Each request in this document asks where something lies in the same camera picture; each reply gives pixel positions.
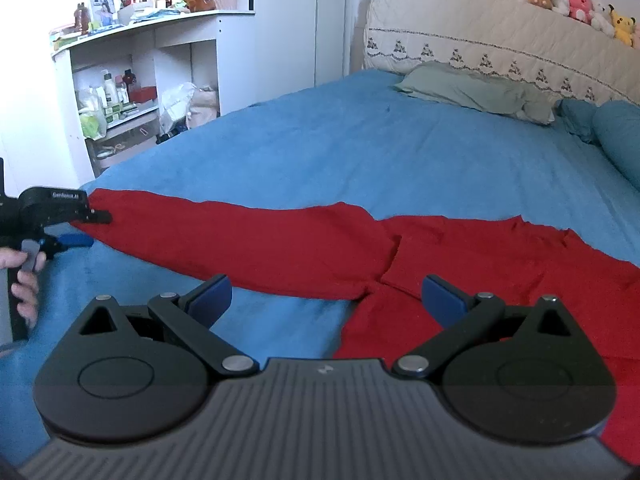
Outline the person's left hand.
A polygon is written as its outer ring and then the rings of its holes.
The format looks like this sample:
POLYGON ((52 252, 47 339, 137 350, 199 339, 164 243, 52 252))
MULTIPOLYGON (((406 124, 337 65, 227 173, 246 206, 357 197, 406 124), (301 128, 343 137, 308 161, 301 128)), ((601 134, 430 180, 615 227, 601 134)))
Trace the person's left hand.
POLYGON ((1 248, 2 269, 17 270, 16 282, 11 286, 12 295, 17 299, 17 312, 27 327, 32 330, 38 322, 38 275, 46 266, 47 257, 43 252, 40 252, 36 257, 32 271, 22 269, 27 258, 26 252, 19 252, 9 247, 1 248))

